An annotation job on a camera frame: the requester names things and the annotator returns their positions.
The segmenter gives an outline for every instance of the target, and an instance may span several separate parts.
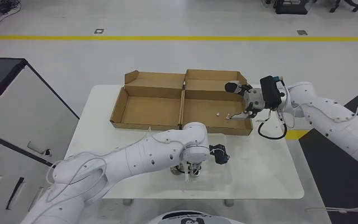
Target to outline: cardboard box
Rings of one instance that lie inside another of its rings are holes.
[[[115,128],[180,129],[185,74],[130,72],[110,122]]]
[[[228,114],[239,114],[244,109],[242,96],[225,91],[225,84],[232,80],[247,83],[240,72],[187,70],[182,125],[201,122],[209,133],[248,136],[253,129],[251,119],[226,120]]]

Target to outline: cabinet door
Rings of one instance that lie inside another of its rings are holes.
[[[2,223],[20,223],[49,187],[48,166],[0,145],[0,217]]]
[[[51,163],[64,158],[77,123],[28,66],[0,96],[0,138]],[[38,153],[47,149],[51,157]]]

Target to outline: floor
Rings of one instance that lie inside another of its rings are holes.
[[[306,16],[276,15],[260,0],[22,0],[18,14],[0,23],[0,57],[26,58],[80,115],[94,85],[123,84],[135,69],[185,73],[188,68],[240,71],[250,83],[267,75],[287,85],[310,81],[318,95],[345,104],[358,95],[356,42],[82,41],[30,40],[31,35],[94,36],[358,36],[358,14],[345,2],[318,1]],[[196,209],[244,223],[330,223],[298,141],[288,141],[305,190],[300,200],[136,200],[131,207],[102,200],[81,223],[146,223],[174,209]]]

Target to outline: tabletop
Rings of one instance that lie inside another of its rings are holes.
[[[110,116],[121,85],[93,87],[69,145],[66,157],[90,151],[108,153],[143,137],[146,130],[118,129]],[[249,136],[209,134],[209,143],[223,143],[230,160],[215,163],[214,156],[202,163],[197,178],[185,182],[169,168],[122,180],[104,198],[151,199],[299,199],[304,195],[300,179],[284,139],[269,140],[257,133],[256,119],[266,119],[264,110],[253,119]],[[275,113],[261,132],[280,136],[282,130]]]

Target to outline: cable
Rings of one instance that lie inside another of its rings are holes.
[[[216,150],[222,151],[224,154],[226,153],[224,150],[222,150],[221,148],[213,148],[213,150],[211,150],[211,152],[215,152]]]
[[[157,141],[157,142],[159,142],[159,143],[169,144],[169,143],[171,143],[171,142],[177,142],[177,143],[180,143],[180,144],[184,147],[184,149],[186,150],[185,145],[184,145],[182,142],[180,142],[180,141],[168,139],[169,142],[165,142],[165,141],[162,142],[162,141],[157,140],[156,138],[153,137],[153,135],[152,135],[152,130],[150,129],[150,127],[149,127],[149,134],[150,134],[150,136],[151,136],[155,141]]]
[[[71,200],[71,199],[73,199],[73,198],[76,198],[76,197],[78,197],[78,196],[80,196],[80,195],[82,195],[82,194],[88,192],[89,190],[91,190],[94,186],[96,186],[96,185],[100,182],[100,180],[102,179],[102,177],[104,176],[104,174],[105,174],[105,172],[106,172],[107,162],[106,162],[103,158],[92,158],[92,159],[90,159],[90,160],[88,160],[88,161],[91,161],[91,160],[102,160],[102,161],[105,163],[105,167],[103,168],[102,174],[101,174],[100,178],[98,178],[98,181],[96,181],[95,184],[93,184],[90,188],[88,188],[88,189],[85,190],[84,192],[82,192],[82,193],[80,193],[80,194],[77,194],[77,195],[75,195],[75,196],[73,196],[73,197],[60,200],[59,202],[56,202],[56,203],[52,204],[50,207],[48,207],[48,208],[46,208],[45,210],[43,210],[43,211],[31,222],[31,224],[35,223],[43,214],[45,214],[45,212],[47,212],[47,211],[50,210],[51,208],[57,206],[58,204],[61,204],[61,203],[63,203],[63,202],[66,202],[66,201],[68,201],[68,200]],[[74,177],[79,173],[79,171],[80,171],[80,169],[82,168],[82,166],[77,170],[77,172],[76,172],[76,174],[74,175]],[[52,200],[50,200],[50,201],[48,202],[48,197],[46,198],[46,202],[47,202],[47,203],[51,202],[53,199],[56,198],[56,197],[54,197]]]
[[[269,136],[265,136],[265,135],[263,135],[263,134],[261,133],[261,128],[262,128],[263,124],[264,124],[264,122],[261,123],[260,126],[258,126],[258,131],[257,131],[257,132],[258,132],[258,134],[259,134],[260,136],[262,136],[262,137],[264,137],[264,138],[267,138],[267,139],[270,139],[270,140],[279,140],[279,139],[284,138],[284,137],[286,136],[286,134],[287,134],[287,125],[286,125],[286,123],[283,123],[284,128],[285,128],[283,135],[281,135],[281,136],[279,136],[279,137],[269,137]]]
[[[287,87],[284,85],[284,83],[283,83],[282,85],[283,85],[284,90],[285,90],[285,93],[286,93],[286,101],[285,101],[285,104],[284,104],[284,107],[283,107],[283,110],[282,110],[282,111],[285,111],[286,105],[287,105],[287,103],[288,103],[288,98],[289,98],[290,92],[288,91],[288,89],[287,89]],[[296,110],[297,110],[299,107],[303,106],[303,105],[308,105],[308,104],[300,104],[300,105],[298,105],[297,107],[294,108],[294,112],[293,112],[293,126],[292,126],[292,127],[288,126],[289,128],[294,128],[294,127],[295,127],[295,114],[296,114]],[[325,112],[323,112],[321,109],[319,109],[319,108],[317,108],[317,107],[315,107],[315,106],[312,106],[312,107],[316,108],[316,109],[319,110],[322,114],[324,114],[326,117],[330,118],[330,117],[327,116],[327,115],[325,114]],[[352,120],[353,118],[355,118],[357,115],[358,115],[358,107],[357,107],[356,113],[355,113],[351,118],[342,120],[342,121],[340,121],[339,123],[349,122],[350,120]],[[284,113],[282,113],[282,119],[283,119],[284,123],[286,123]]]
[[[81,194],[76,195],[75,197],[78,197],[78,196],[80,196],[80,195],[86,193],[87,191],[91,190],[96,184],[98,184],[98,183],[100,182],[101,178],[104,176],[106,170],[107,170],[107,162],[106,162],[103,158],[100,158],[100,157],[91,158],[91,159],[87,160],[86,162],[84,162],[83,164],[81,164],[81,166],[78,168],[78,170],[75,172],[75,174],[72,176],[71,180],[66,184],[66,186],[65,186],[59,193],[57,193],[51,200],[49,200],[49,196],[50,196],[50,194],[49,194],[49,195],[47,196],[47,198],[46,198],[46,202],[47,202],[47,203],[52,202],[52,201],[53,201],[55,198],[57,198],[62,192],[64,192],[64,191],[66,190],[66,188],[67,188],[67,187],[71,184],[71,182],[74,180],[74,178],[76,178],[77,174],[78,174],[79,171],[82,169],[82,167],[83,167],[86,163],[88,163],[88,162],[90,162],[90,161],[92,161],[92,160],[102,160],[102,161],[105,163],[105,167],[103,168],[103,172],[102,172],[100,178],[98,179],[98,181],[97,181],[95,184],[93,184],[90,188],[88,188],[86,191],[82,192]]]
[[[322,207],[322,208],[306,208],[305,212],[358,212],[358,208],[332,208],[332,207]]]
[[[12,13],[12,14],[10,14],[10,15],[7,15],[7,16],[5,16],[4,18],[2,18],[1,20],[0,20],[0,22],[2,22],[4,19],[6,19],[6,18],[8,18],[9,16],[12,16],[12,15],[15,15],[16,13],[18,13],[18,12],[20,12],[20,10],[21,10],[21,2],[20,1],[16,1],[17,2],[17,4],[19,4],[20,5],[20,8],[16,11],[16,12],[14,12],[14,13]]]
[[[111,153],[113,153],[113,152],[120,151],[120,150],[122,150],[122,149],[124,149],[124,148],[127,148],[127,147],[129,147],[129,146],[132,146],[132,145],[134,145],[134,144],[140,142],[141,140],[143,140],[143,139],[147,136],[147,133],[148,133],[148,132],[150,132],[150,136],[151,136],[155,141],[157,141],[157,142],[159,142],[159,143],[168,144],[167,142],[162,142],[162,141],[159,141],[159,140],[157,140],[156,138],[154,138],[153,135],[152,135],[152,131],[151,131],[150,127],[149,127],[149,129],[148,129],[147,132],[145,133],[144,137],[142,137],[140,140],[138,140],[138,141],[136,141],[136,142],[134,142],[134,143],[132,143],[132,144],[130,144],[130,145],[127,145],[127,146],[125,146],[125,147],[121,147],[121,148],[115,149],[115,150],[113,150],[113,151],[111,151],[111,152],[109,152],[109,153],[107,153],[107,154],[97,155],[97,154],[94,154],[94,153],[92,153],[92,152],[80,152],[80,153],[78,153],[78,154],[76,154],[76,155],[73,155],[73,156],[70,156],[70,157],[66,158],[65,160],[59,160],[59,161],[54,162],[54,163],[52,164],[52,166],[49,167],[49,169],[48,169],[48,171],[47,171],[47,173],[46,173],[46,181],[47,181],[49,184],[51,184],[51,185],[54,185],[55,183],[50,182],[48,176],[49,176],[50,170],[51,170],[51,169],[53,168],[53,166],[55,166],[56,164],[58,164],[58,163],[60,163],[60,162],[63,162],[63,161],[71,160],[71,159],[73,159],[74,157],[77,157],[77,156],[79,156],[79,155],[81,155],[81,154],[84,154],[84,153],[88,153],[88,154],[90,154],[90,155],[94,155],[94,156],[95,156],[95,158],[90,158],[90,159],[88,159],[86,162],[84,162],[83,164],[81,164],[81,166],[78,168],[78,170],[77,170],[77,171],[75,172],[75,174],[72,176],[72,178],[71,178],[71,180],[69,181],[69,183],[67,183],[66,186],[65,186],[59,193],[57,193],[51,200],[49,200],[49,196],[50,196],[50,193],[49,193],[48,196],[47,196],[47,198],[46,198],[46,203],[52,202],[52,201],[53,201],[55,198],[57,198],[62,192],[64,192],[64,191],[66,190],[66,188],[71,185],[71,182],[74,180],[74,178],[76,178],[77,174],[79,173],[79,171],[81,170],[81,168],[82,168],[86,163],[88,163],[88,162],[90,162],[90,161],[92,161],[92,160],[102,160],[102,161],[105,163],[105,166],[104,166],[104,168],[102,169],[102,174],[101,174],[100,178],[98,178],[98,180],[97,180],[90,188],[88,188],[88,189],[85,190],[84,192],[81,192],[81,193],[79,193],[79,194],[77,194],[77,195],[75,195],[75,196],[73,196],[73,197],[66,198],[66,199],[64,199],[64,200],[61,200],[61,201],[59,201],[59,202],[56,202],[56,203],[52,204],[50,207],[48,207],[48,208],[46,208],[44,211],[42,211],[42,212],[34,219],[34,221],[31,222],[31,224],[35,223],[35,222],[36,222],[45,212],[47,212],[49,209],[51,209],[51,208],[57,206],[58,204],[61,204],[61,203],[63,203],[63,202],[66,202],[66,201],[68,201],[68,200],[71,200],[71,199],[73,199],[73,198],[76,198],[76,197],[78,197],[78,196],[80,196],[80,195],[82,195],[82,194],[88,192],[88,191],[91,190],[93,187],[95,187],[95,186],[101,181],[102,177],[105,175],[105,172],[106,172],[106,170],[107,170],[107,162],[106,162],[102,157],[107,156],[107,155],[109,155],[109,154],[111,154]],[[186,146],[185,146],[182,142],[180,142],[180,141],[174,140],[174,141],[169,141],[169,143],[170,143],[170,142],[178,142],[178,143],[182,144],[182,146],[184,147],[184,149],[186,149]]]

